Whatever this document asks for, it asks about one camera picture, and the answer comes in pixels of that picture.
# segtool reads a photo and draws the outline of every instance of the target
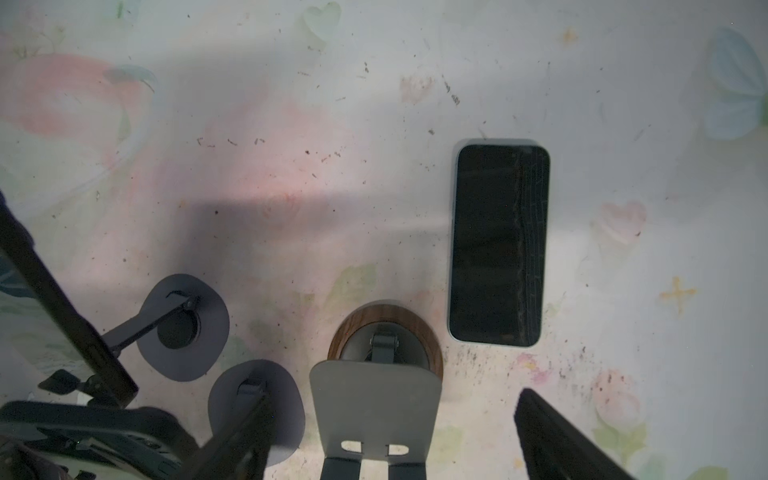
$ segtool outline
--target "smartphone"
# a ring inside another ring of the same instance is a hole
[[[467,342],[532,346],[541,335],[549,154],[471,144],[456,170],[449,331]]]

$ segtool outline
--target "black circular pad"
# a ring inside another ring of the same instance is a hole
[[[293,377],[277,363],[250,360],[235,365],[221,374],[208,396],[208,420],[214,435],[232,418],[237,389],[246,379],[266,383],[275,410],[275,442],[266,460],[269,467],[288,459],[299,448],[306,421],[304,404]]]
[[[202,280],[184,273],[163,278],[149,292],[141,310],[173,292],[199,299],[194,310],[198,321],[194,340],[181,348],[168,348],[161,342],[156,328],[142,336],[136,344],[152,368],[171,380],[191,382],[205,375],[224,350],[230,335],[230,314],[214,289]]]

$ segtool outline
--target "wooden base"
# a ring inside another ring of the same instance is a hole
[[[429,369],[442,381],[442,352],[435,333],[429,325],[414,312],[397,305],[369,305],[350,313],[336,331],[328,348],[328,360],[341,359],[347,340],[360,328],[377,322],[396,323],[413,333],[424,347],[429,360]]]

